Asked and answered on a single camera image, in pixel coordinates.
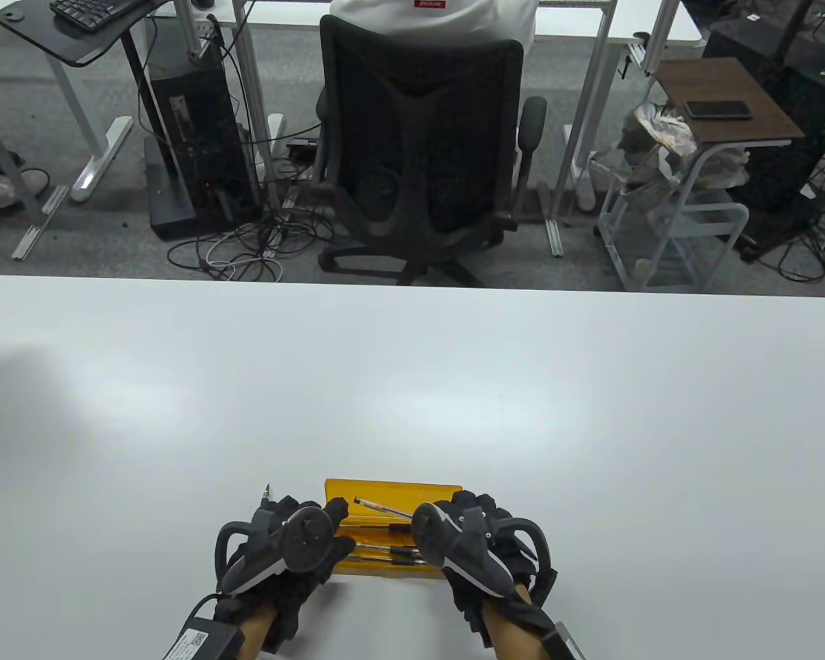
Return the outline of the person's right hand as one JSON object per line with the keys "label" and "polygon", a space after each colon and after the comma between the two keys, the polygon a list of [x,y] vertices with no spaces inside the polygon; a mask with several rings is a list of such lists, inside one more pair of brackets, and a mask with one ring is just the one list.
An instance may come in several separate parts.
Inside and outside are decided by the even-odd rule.
{"label": "person's right hand", "polygon": [[569,658],[544,611],[558,574],[539,525],[489,494],[460,490],[418,506],[412,531],[422,558],[450,584],[456,609],[497,657]]}

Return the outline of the person's left hand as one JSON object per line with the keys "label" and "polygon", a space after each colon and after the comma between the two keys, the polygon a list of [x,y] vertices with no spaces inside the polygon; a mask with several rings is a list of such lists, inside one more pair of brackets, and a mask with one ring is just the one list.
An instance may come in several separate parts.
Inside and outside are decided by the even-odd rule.
{"label": "person's left hand", "polygon": [[347,516],[343,497],[318,504],[285,496],[264,498],[249,522],[221,528],[212,618],[240,629],[245,641],[239,658],[274,655],[296,636],[300,608],[355,550],[353,538],[338,534]]}

